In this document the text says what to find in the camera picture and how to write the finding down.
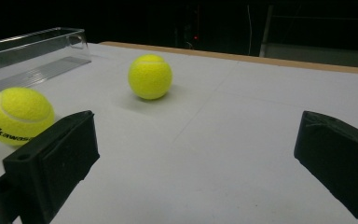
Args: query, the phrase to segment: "fuzzy ball surface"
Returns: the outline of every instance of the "fuzzy ball surface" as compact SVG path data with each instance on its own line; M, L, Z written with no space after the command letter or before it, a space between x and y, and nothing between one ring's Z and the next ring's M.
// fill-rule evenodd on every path
M146 100L155 100L167 93L172 85L172 69L156 54L145 54L135 59L128 73L132 91Z
M0 142L22 146L54 122L54 109L39 91L11 87L0 91Z

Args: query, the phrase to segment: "kawasaki logo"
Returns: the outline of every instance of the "kawasaki logo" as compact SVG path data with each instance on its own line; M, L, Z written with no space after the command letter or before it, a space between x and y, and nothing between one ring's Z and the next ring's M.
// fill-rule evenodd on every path
M12 139L12 140L16 140L16 141L30 141L31 139L33 139L33 137L18 137L18 136L11 135L9 133L4 133L4 132L2 132L1 128L0 128L0 135L2 137Z

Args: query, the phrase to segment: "white tabletop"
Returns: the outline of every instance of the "white tabletop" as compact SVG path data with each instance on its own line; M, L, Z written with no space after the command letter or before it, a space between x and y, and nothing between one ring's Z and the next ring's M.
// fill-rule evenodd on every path
M91 63L34 86L57 119L95 114L101 154L52 223L358 223L294 157L304 110L358 128L358 74L89 50ZM173 71L156 101L137 98L127 82L145 53ZM0 175L12 151L0 143Z

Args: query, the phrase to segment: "transparent acrylic box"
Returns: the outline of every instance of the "transparent acrylic box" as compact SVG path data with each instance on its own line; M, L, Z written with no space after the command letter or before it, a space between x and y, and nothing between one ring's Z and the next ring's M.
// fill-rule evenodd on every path
M52 28L0 40L0 91L31 87L90 63L85 31Z

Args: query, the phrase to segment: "yellow tennis ball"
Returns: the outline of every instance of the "yellow tennis ball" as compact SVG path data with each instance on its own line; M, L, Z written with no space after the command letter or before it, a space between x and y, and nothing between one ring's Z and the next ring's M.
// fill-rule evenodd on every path
M132 91L146 100L165 95L172 84L172 70L164 59L156 54L145 54L135 59L128 73Z
M12 87L0 91L0 142L21 146L54 122L54 110L38 91Z

